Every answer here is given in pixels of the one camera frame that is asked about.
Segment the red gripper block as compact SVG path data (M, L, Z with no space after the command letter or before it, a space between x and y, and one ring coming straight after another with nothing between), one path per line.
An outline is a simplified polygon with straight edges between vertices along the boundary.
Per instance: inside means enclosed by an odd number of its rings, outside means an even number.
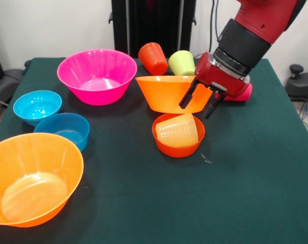
M179 103L181 109L185 109L193 98L198 81L206 86L215 87L230 97L242 95L251 86L249 76L234 73L216 61L213 55L208 52L203 53L198 60L194 74L194 80ZM208 119L217 108L219 102L224 100L226 97L224 94L219 92L212 93L204 108L205 119Z

